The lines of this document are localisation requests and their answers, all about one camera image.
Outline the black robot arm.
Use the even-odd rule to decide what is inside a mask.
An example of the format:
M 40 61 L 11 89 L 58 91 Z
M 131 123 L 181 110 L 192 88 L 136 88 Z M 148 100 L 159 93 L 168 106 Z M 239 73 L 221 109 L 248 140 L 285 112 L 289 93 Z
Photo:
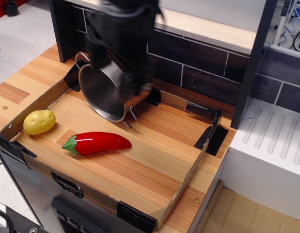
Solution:
M 121 102 L 151 86 L 152 64 L 146 53 L 154 35 L 157 0 L 102 0 L 98 10 L 86 14 L 86 47 L 94 71 L 115 62 L 120 77 Z

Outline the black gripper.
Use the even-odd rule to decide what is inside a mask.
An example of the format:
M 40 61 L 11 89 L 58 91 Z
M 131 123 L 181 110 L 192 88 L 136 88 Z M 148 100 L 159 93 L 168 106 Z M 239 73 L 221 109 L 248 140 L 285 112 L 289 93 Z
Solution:
M 154 34 L 156 11 L 140 9 L 131 14 L 91 11 L 87 19 L 87 49 L 92 70 L 115 62 L 121 75 L 120 96 L 139 96 L 152 88 L 153 66 L 146 54 L 147 42 Z

